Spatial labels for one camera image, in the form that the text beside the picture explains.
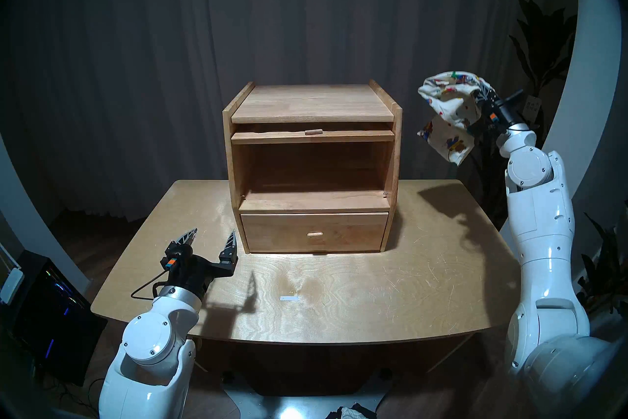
white sticker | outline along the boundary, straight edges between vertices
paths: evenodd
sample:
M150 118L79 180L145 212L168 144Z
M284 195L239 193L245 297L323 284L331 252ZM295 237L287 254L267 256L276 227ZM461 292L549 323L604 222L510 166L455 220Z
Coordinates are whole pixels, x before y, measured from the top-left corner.
M534 96L528 96L526 99L526 105L523 108L523 118L528 123L534 123L537 114L539 114L539 108L541 107L541 99Z

cabinet side panel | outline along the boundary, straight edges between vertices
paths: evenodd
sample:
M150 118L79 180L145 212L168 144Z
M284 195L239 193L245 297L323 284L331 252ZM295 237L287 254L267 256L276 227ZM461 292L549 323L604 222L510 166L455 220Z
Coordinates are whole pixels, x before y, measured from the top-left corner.
M255 87L255 83L250 81L238 94L231 103L227 105L226 108L222 111L222 125L225 133L225 154L227 156L227 174L229 175L229 192L231 193L231 207L233 208L235 222L240 232L240 238L242 239L242 246L244 247L244 251L249 253L249 246L246 241L246 235L244 234L244 226L242 226L242 218L240 218L240 213L238 208L240 207L240 203L242 202L242 151L238 151L235 156L234 163L234 152L233 145L231 144L231 137L235 133L236 125L232 123L231 116L236 110L240 107L242 102L246 99L253 88Z
M388 167L386 171L386 181L384 183L384 191L388 192L388 198L390 199L391 209L388 213L388 221L386 223L386 229L384 231L384 238L382 239L382 245L380 251L386 249L386 243L388 243L388 235L390 234L392 222L394 218L395 209L397 207L397 188L399 187L399 158L401 157L401 117L402 110L394 99L392 99L382 87L371 79L369 86L373 92L378 95L380 100L386 105L394 116L392 124L392 130L394 133L394 147L391 154L387 154Z

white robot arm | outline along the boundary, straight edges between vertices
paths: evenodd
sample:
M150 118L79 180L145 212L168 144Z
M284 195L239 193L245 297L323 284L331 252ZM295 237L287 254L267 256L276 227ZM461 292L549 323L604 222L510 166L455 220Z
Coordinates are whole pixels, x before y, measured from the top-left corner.
M168 246L161 260L168 281L154 284L153 295L159 285L165 286L151 310L124 329L101 391L102 419L181 418L196 356L194 342L186 336L198 322L209 284L232 276L238 260L235 232L227 239L220 263L192 253L195 234L193 229Z
M572 287L575 218L557 152L490 92L479 105L502 135L508 217L521 265L521 302L510 319L505 363L522 378L539 412L566 415L598 381L619 343L589 336L589 318Z
M589 336L589 318L572 287L575 218L563 161L535 148L536 135L523 123L503 138L508 216L521 265L521 302L508 329L510 368L518 374L539 344Z

wooden cabinet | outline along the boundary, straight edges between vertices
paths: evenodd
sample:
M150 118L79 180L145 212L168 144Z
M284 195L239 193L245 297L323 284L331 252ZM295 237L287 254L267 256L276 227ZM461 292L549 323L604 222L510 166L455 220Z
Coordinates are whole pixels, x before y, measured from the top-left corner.
M375 81L250 82L222 116L231 204L247 253L385 250L401 108Z

printed cloth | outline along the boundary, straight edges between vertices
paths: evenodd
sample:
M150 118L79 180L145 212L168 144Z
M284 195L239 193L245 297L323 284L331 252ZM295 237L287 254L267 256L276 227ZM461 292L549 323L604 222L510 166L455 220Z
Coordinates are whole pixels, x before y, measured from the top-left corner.
M467 129L480 119L475 99L490 90L489 83L470 72L449 71L428 77L418 91L437 114L417 135L444 159L460 165L474 145Z

